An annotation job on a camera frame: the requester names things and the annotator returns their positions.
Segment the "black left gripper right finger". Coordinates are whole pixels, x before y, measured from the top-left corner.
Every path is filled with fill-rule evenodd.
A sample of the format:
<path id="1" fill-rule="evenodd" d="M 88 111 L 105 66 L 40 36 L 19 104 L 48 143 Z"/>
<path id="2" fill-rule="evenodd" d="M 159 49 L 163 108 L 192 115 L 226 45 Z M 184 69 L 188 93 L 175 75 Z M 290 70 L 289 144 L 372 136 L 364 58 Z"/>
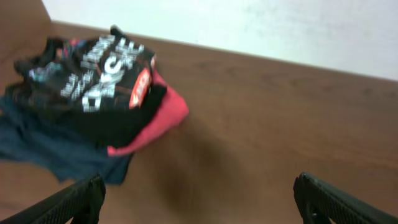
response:
<path id="1" fill-rule="evenodd" d="M 307 172 L 296 177 L 293 190 L 304 224 L 397 224 L 397 217 Z"/>

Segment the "black orange-patterned jersey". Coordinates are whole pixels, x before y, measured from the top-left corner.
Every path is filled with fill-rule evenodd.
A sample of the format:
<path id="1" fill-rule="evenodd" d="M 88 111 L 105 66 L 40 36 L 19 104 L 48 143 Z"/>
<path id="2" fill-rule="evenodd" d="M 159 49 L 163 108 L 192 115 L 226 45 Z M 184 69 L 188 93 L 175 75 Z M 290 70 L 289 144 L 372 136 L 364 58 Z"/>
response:
<path id="1" fill-rule="evenodd" d="M 155 53 L 113 26 L 91 39 L 48 38 L 44 51 L 15 61 L 24 79 L 18 103 L 57 119 L 67 113 L 152 116 L 167 88 L 154 83 Z"/>

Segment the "folded black shirt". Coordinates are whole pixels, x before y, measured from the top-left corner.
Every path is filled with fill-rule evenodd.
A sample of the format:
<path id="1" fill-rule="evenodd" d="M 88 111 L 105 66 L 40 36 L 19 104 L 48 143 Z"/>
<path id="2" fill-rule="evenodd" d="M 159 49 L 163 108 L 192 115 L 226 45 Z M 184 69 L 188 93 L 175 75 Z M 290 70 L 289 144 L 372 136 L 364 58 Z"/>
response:
<path id="1" fill-rule="evenodd" d="M 69 112 L 61 116 L 57 124 L 97 147 L 127 146 L 154 119 L 166 93 L 166 86 L 152 85 L 139 108 L 99 113 Z"/>

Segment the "folded red shirt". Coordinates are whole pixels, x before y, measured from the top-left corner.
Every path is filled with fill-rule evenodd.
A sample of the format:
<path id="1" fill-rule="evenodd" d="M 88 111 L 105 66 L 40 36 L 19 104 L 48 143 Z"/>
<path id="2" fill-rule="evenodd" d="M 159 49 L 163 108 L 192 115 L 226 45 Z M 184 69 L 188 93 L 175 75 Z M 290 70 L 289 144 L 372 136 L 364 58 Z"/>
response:
<path id="1" fill-rule="evenodd" d="M 167 92 L 153 120 L 127 146 L 119 148 L 108 146 L 109 156 L 126 156 L 138 151 L 178 126 L 188 116 L 189 109 L 185 99 L 166 83 L 157 70 L 154 70 L 154 83 L 165 85 Z"/>

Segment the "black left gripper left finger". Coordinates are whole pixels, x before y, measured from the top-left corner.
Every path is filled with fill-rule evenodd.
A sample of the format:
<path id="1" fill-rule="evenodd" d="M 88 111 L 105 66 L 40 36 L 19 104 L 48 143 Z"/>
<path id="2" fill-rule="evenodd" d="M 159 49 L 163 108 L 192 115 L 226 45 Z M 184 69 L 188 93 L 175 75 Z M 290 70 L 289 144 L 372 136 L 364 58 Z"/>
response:
<path id="1" fill-rule="evenodd" d="M 100 175 L 76 182 L 1 224 L 97 224 L 106 187 Z"/>

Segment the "folded navy blue shirt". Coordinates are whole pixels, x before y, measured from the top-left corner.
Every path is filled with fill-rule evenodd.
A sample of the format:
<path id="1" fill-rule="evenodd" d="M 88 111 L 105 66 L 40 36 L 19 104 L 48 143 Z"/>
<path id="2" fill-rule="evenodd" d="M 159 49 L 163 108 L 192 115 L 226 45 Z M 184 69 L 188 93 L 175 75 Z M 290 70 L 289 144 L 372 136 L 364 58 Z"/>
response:
<path id="1" fill-rule="evenodd" d="M 95 174 L 107 184 L 121 185 L 131 156 L 109 157 L 79 135 L 38 118 L 1 97 L 1 160 L 29 162 L 48 169 L 61 182 Z"/>

